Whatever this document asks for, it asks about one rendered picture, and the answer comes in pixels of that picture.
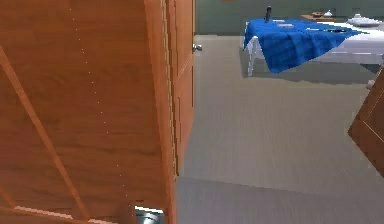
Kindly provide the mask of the orange wooden room door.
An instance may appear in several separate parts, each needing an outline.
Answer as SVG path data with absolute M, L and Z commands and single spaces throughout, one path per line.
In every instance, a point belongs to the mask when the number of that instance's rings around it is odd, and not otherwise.
M 0 224 L 180 224 L 196 0 L 0 0 Z

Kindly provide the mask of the blue blanket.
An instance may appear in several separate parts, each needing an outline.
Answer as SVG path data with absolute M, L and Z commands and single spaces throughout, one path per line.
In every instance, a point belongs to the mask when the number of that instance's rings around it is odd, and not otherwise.
M 256 37 L 269 71 L 276 74 L 320 57 L 359 34 L 362 31 L 305 20 L 253 19 L 246 25 L 244 48 Z

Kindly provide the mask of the brown wooden bedside table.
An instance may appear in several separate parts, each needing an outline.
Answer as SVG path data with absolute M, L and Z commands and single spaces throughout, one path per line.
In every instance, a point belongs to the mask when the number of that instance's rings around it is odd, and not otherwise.
M 301 18 L 304 20 L 314 21 L 314 22 L 335 22 L 335 18 L 333 17 L 324 17 L 324 16 L 313 17 L 310 14 L 303 14 L 301 15 Z

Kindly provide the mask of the white bed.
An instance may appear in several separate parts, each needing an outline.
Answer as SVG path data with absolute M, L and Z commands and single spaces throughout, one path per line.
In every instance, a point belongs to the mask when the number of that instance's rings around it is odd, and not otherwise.
M 283 23 L 285 20 L 272 21 Z M 362 34 L 346 39 L 339 47 L 336 47 L 326 54 L 310 61 L 373 65 L 380 65 L 384 62 L 384 31 L 355 28 L 346 23 L 316 23 L 347 27 L 353 30 L 362 31 Z M 249 52 L 248 73 L 252 74 L 254 61 L 257 59 L 263 59 L 265 61 L 257 38 L 254 37 L 246 48 L 244 48 L 243 44 L 243 49 Z

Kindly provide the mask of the brown wooden cupboard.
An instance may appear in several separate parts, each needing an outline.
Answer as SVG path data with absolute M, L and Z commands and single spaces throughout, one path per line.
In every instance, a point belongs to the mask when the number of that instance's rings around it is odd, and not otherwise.
M 384 178 L 384 66 L 380 68 L 348 134 Z

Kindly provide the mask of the white pillow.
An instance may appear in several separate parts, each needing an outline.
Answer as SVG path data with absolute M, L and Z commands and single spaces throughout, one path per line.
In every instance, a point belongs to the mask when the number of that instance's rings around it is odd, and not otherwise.
M 363 17 L 361 14 L 355 14 L 352 18 L 349 18 L 347 22 L 356 27 L 378 27 L 382 24 L 380 20 Z

